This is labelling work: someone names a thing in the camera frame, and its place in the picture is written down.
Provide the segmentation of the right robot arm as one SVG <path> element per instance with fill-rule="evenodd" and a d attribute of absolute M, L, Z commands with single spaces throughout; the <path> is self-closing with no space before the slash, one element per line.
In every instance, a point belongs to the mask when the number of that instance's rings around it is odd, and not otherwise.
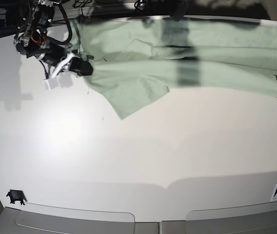
<path fill-rule="evenodd" d="M 55 78 L 62 72 L 74 72 L 78 76 L 89 76 L 93 67 L 83 59 L 78 50 L 70 43 L 73 31 L 61 0 L 31 0 L 28 15 L 18 27 L 14 36 L 14 46 L 19 54 L 27 58 L 35 57 L 43 66 L 45 80 Z M 57 40 L 48 36 L 48 27 L 52 25 L 55 8 L 58 7 L 68 30 L 66 40 Z"/>

